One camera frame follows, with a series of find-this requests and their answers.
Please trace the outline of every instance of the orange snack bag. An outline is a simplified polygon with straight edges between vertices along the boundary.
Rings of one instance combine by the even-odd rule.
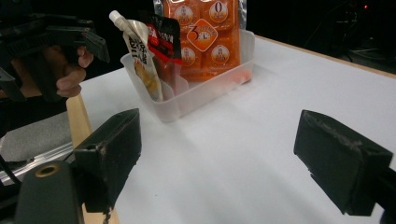
[[[163,15],[180,24],[182,67],[190,82],[240,64],[238,0],[163,0]]]

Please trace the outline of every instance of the white table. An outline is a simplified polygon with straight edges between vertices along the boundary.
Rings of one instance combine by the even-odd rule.
[[[124,69],[83,82],[82,96],[94,130],[140,109],[122,224],[379,223],[379,205],[371,217],[342,215],[293,146],[307,109],[396,152],[396,78],[257,37],[252,80],[175,122],[147,111]]]

